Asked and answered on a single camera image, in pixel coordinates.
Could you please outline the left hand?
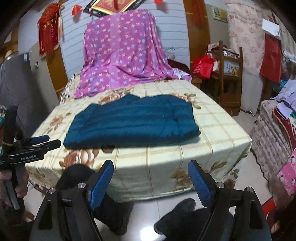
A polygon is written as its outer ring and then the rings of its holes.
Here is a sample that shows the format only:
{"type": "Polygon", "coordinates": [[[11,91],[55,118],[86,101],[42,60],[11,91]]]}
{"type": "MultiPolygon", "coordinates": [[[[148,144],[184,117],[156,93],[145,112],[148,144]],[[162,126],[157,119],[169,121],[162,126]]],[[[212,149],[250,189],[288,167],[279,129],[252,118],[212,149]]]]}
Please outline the left hand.
{"type": "MultiPolygon", "coordinates": [[[[0,176],[0,178],[1,178],[1,201],[4,202],[5,204],[7,204],[8,206],[11,206],[11,202],[9,200],[8,192],[6,190],[6,186],[5,186],[4,182],[10,180],[11,175],[12,175],[11,171],[1,170],[1,176],[0,176]]],[[[24,198],[27,195],[28,181],[29,181],[29,174],[28,174],[26,168],[24,168],[22,183],[16,187],[16,195],[18,198],[24,198]]]]}

